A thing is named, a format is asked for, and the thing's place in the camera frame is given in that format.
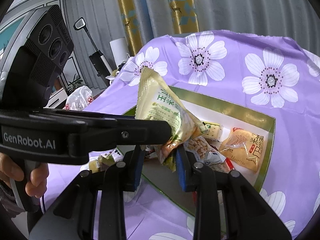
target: gray curtain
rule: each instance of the gray curtain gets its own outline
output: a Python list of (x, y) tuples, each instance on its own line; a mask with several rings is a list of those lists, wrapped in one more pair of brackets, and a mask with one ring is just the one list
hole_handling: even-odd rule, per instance
[(98, 49), (105, 55), (112, 69), (116, 69), (109, 42), (124, 37), (117, 0), (63, 0), (66, 22), (71, 38), (75, 44), (74, 53), (88, 87), (106, 88), (103, 80), (89, 60), (95, 52), (84, 30), (75, 31), (73, 25), (83, 17), (89, 33)]
[[(117, 0), (63, 0), (74, 52), (89, 87), (105, 87), (88, 56), (94, 49), (84, 31), (74, 31), (80, 17), (88, 23), (98, 48), (115, 69), (109, 41), (125, 36)], [(239, 33), (287, 36), (320, 55), (320, 19), (308, 0), (194, 0), (199, 31), (227, 29)], [(142, 44), (174, 35), (168, 0), (134, 0)]]
[[(199, 31), (287, 36), (320, 55), (320, 19), (308, 0), (194, 0)], [(174, 34), (168, 0), (146, 0), (154, 37)]]

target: white cabinet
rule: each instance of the white cabinet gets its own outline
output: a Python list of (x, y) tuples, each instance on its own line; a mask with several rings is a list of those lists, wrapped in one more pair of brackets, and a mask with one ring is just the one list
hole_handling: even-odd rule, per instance
[(60, 88), (59, 90), (52, 93), (50, 96), (49, 102), (45, 108), (56, 108), (60, 105), (64, 100), (68, 97), (64, 88)]

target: human hand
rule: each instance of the human hand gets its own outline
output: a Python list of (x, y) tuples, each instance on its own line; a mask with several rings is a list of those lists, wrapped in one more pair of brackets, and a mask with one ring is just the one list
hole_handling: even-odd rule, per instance
[[(49, 176), (49, 168), (47, 163), (41, 163), (34, 169), (30, 175), (30, 181), (26, 184), (26, 193), (29, 196), (41, 198), (47, 191), (47, 177)], [(16, 181), (22, 181), (24, 173), (22, 169), (8, 156), (0, 153), (0, 179), (11, 187), (10, 178)]]

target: flower center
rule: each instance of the flower center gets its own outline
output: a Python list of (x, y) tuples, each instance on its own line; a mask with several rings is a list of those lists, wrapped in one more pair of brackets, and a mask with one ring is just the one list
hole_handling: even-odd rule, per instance
[(277, 94), (282, 87), (283, 76), (278, 68), (265, 67), (261, 71), (259, 86), (265, 94)]
[(137, 66), (135, 69), (134, 69), (134, 74), (136, 76), (140, 76), (141, 75), (141, 71), (144, 67), (148, 67), (148, 68), (151, 68), (153, 69), (153, 64), (149, 61), (143, 61), (139, 66)]
[(198, 54), (195, 56), (195, 63), (197, 66), (203, 65), (204, 56), (202, 54)]
[(266, 84), (268, 88), (276, 87), (278, 79), (275, 77), (274, 74), (267, 75)]

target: curtain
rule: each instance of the curtain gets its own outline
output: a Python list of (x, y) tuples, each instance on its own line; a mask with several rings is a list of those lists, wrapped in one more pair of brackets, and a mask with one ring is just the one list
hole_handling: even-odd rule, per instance
[[(151, 23), (149, 37), (227, 29), (291, 37), (304, 49), (320, 55), (320, 19), (308, 0), (145, 1)], [(139, 10), (137, 7), (137, 19), (144, 26)]]
[(92, 39), (105, 55), (112, 69), (116, 69), (109, 42), (125, 36), (117, 0), (63, 0), (68, 30), (74, 42), (74, 53), (88, 87), (106, 88), (89, 60), (95, 52), (84, 30), (75, 31), (73, 25), (80, 17), (87, 23)]
[(110, 40), (125, 35), (134, 56), (155, 37), (219, 29), (291, 37), (320, 55), (320, 19), (308, 0), (64, 0), (64, 7), (82, 74), (94, 87), (105, 85), (88, 59), (90, 41), (72, 28), (81, 16), (113, 68)]

